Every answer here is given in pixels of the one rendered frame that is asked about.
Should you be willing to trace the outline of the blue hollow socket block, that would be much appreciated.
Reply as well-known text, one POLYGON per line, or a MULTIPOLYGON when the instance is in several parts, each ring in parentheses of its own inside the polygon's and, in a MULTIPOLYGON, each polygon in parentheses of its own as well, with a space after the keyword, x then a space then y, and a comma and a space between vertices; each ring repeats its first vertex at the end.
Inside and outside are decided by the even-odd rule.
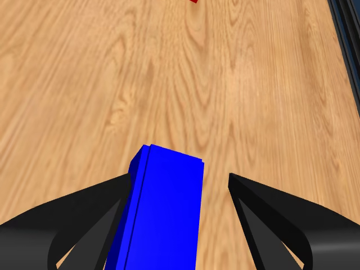
POLYGON ((143 145, 105 270, 195 270, 204 162, 143 145))

